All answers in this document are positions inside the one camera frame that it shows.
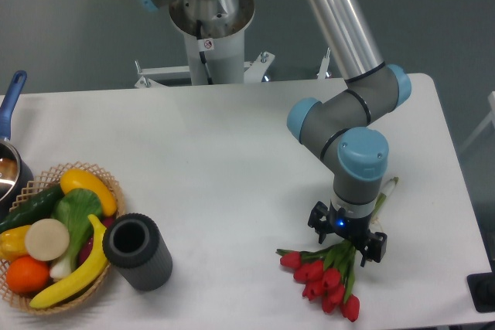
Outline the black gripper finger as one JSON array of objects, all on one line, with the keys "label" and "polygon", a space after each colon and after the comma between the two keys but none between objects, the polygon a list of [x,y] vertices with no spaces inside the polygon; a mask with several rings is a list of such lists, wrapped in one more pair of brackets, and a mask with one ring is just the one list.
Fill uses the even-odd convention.
[{"label": "black gripper finger", "polygon": [[387,248],[387,234],[382,232],[367,231],[364,240],[359,245],[359,252],[361,253],[360,266],[364,267],[366,262],[373,261],[380,263],[386,253]]},{"label": "black gripper finger", "polygon": [[322,244],[326,237],[332,233],[329,208],[323,202],[318,201],[312,208],[309,214],[308,227],[314,229],[318,235],[318,244]]}]

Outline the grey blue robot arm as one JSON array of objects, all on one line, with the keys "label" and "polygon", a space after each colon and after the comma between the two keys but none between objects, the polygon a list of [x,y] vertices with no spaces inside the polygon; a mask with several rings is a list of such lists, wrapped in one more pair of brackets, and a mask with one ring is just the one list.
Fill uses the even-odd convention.
[{"label": "grey blue robot arm", "polygon": [[[167,7],[183,34],[194,85],[243,83],[244,30],[254,17],[253,0],[139,0],[149,11]],[[332,173],[329,205],[316,204],[309,225],[324,240],[341,236],[363,261],[380,262],[387,237],[369,225],[387,169],[386,138],[370,125],[403,104],[411,81],[382,58],[356,0],[309,0],[334,53],[346,89],[327,102],[305,98],[287,127]]]}]

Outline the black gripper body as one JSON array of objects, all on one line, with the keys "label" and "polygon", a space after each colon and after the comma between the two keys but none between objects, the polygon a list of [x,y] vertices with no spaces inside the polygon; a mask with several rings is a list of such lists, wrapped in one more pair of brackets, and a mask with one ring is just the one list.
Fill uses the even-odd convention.
[{"label": "black gripper body", "polygon": [[370,220],[374,204],[350,205],[350,209],[333,204],[326,206],[323,218],[323,240],[326,235],[335,233],[337,236],[350,241],[358,250],[365,250],[372,241]]}]

